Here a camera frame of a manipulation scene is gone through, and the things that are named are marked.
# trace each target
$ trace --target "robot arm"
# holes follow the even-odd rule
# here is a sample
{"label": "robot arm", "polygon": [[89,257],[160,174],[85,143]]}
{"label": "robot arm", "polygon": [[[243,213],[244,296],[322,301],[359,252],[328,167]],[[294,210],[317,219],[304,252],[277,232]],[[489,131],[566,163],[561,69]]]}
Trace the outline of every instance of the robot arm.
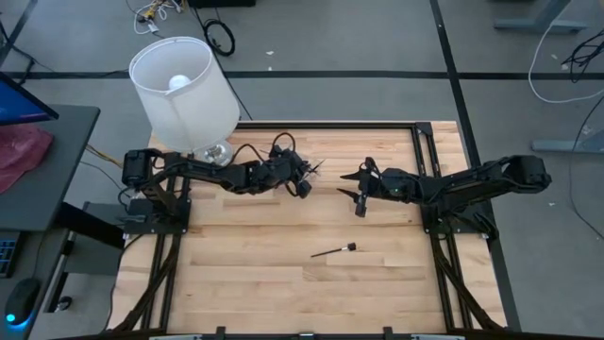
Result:
{"label": "robot arm", "polygon": [[395,168],[379,172],[376,162],[367,157],[358,172],[344,175],[342,179],[359,182],[359,194],[339,190],[354,199],[355,214],[360,217],[365,216],[368,197],[436,205],[439,215],[447,215],[506,193],[536,194],[551,182],[543,161],[535,156],[487,161],[482,166],[442,178],[420,177]]}
{"label": "robot arm", "polygon": [[[157,159],[163,159],[164,166],[153,174]],[[295,151],[282,150],[278,145],[273,145],[266,161],[247,161],[227,166],[188,159],[176,152],[142,149],[126,153],[122,183],[142,192],[156,210],[176,214],[177,198],[161,187],[161,183],[171,177],[218,184],[224,190],[238,195],[261,194],[285,185],[292,196],[305,198],[311,186],[304,178],[311,171],[310,164],[302,161]]]}

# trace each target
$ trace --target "light bulb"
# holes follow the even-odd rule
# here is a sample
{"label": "light bulb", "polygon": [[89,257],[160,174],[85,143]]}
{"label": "light bulb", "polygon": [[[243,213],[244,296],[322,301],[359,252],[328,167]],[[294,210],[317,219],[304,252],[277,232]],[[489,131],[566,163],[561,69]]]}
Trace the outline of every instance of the light bulb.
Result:
{"label": "light bulb", "polygon": [[174,91],[180,89],[183,86],[189,85],[190,82],[191,80],[187,76],[176,75],[170,78],[170,83],[168,84],[168,87],[170,88],[170,91]]}

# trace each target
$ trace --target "keyboard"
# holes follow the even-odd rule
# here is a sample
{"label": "keyboard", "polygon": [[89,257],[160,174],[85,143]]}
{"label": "keyboard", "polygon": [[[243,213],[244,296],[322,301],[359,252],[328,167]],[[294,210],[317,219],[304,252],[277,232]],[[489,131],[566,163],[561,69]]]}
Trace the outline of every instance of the keyboard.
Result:
{"label": "keyboard", "polygon": [[0,279],[8,279],[12,275],[23,239],[20,231],[0,230]]}

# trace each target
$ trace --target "floor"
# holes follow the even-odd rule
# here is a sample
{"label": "floor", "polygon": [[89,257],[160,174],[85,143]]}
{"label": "floor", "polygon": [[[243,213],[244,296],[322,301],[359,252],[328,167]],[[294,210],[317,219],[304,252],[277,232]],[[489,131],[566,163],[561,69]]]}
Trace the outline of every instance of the floor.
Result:
{"label": "floor", "polygon": [[[129,0],[129,4],[138,8],[147,2]],[[438,4],[459,73],[528,71],[541,36],[495,31],[493,20],[534,15],[544,1],[440,0]],[[26,21],[22,20],[24,11],[30,13]],[[17,46],[57,72],[123,70],[139,50],[157,40],[133,32],[133,14],[124,0],[108,0],[103,6],[93,0],[31,4],[5,0],[0,3],[0,12],[9,34],[14,29],[19,33]],[[214,15],[210,9],[200,13],[202,18]],[[447,71],[429,1],[259,0],[254,8],[221,8],[220,14],[237,39],[236,53],[222,58],[227,71],[262,71],[262,75],[269,70]],[[582,20],[590,28],[577,35],[548,36],[535,72],[565,72],[561,60],[601,29],[604,12],[597,0],[573,1],[563,18]],[[165,37],[202,36],[190,13],[171,11],[158,26],[159,34]],[[26,60],[11,52],[0,70],[22,72],[25,67]],[[591,72],[603,70],[600,59],[590,66]],[[51,74],[40,66],[34,71]],[[343,74],[231,81],[255,120],[460,121],[447,78],[351,78]],[[539,80],[535,86],[548,98],[564,99],[592,94],[603,85],[601,80],[576,85],[567,80]],[[25,87],[47,103],[101,108],[91,144],[111,155],[120,157],[128,149],[146,146],[150,126],[128,79],[40,79],[28,80]],[[533,95],[524,79],[461,80],[461,89],[483,161],[531,154],[529,146],[534,139],[574,139],[597,100],[546,104]],[[595,112],[581,138],[604,128],[603,110]],[[578,209],[604,231],[598,223],[604,220],[604,184],[596,180],[601,178],[604,163],[601,156],[577,155],[572,158],[569,176],[568,155],[539,156],[554,178],[546,191],[506,195],[493,201],[522,328],[526,332],[604,336],[604,262],[600,261],[604,243],[575,216],[569,201],[572,179]],[[85,160],[101,166],[115,179],[120,176],[110,164],[89,155]],[[80,206],[84,201],[111,203],[116,195],[117,189],[108,179],[81,165],[67,201]],[[66,293],[77,296],[73,310],[52,315],[52,319],[41,317],[32,338],[80,335],[103,327],[112,278],[74,276],[68,283]],[[82,294],[84,287],[87,294]],[[80,321],[74,323],[73,315],[80,315]]]}

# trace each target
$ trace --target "monitor screen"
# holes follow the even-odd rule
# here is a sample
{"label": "monitor screen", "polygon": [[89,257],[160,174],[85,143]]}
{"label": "monitor screen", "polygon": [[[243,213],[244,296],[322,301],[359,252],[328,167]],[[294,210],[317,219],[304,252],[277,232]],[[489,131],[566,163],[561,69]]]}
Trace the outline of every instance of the monitor screen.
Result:
{"label": "monitor screen", "polygon": [[17,83],[0,74],[0,126],[57,119],[59,115]]}

